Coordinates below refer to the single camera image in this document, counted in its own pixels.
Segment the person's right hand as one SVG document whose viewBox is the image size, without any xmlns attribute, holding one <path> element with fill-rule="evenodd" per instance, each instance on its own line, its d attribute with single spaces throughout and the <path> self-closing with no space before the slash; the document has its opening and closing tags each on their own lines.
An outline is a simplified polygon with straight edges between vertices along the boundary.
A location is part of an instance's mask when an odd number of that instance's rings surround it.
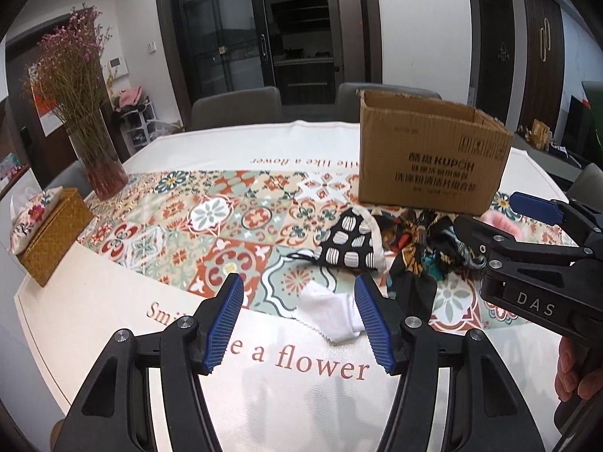
<svg viewBox="0 0 603 452">
<path fill-rule="evenodd" d="M 590 400 L 603 386 L 602 368 L 593 370 L 584 377 L 579 377 L 577 367 L 577 345 L 570 339 L 562 337 L 558 348 L 557 371 L 554 388 L 558 398 L 567 402 L 574 392 L 584 400 Z"/>
</svg>

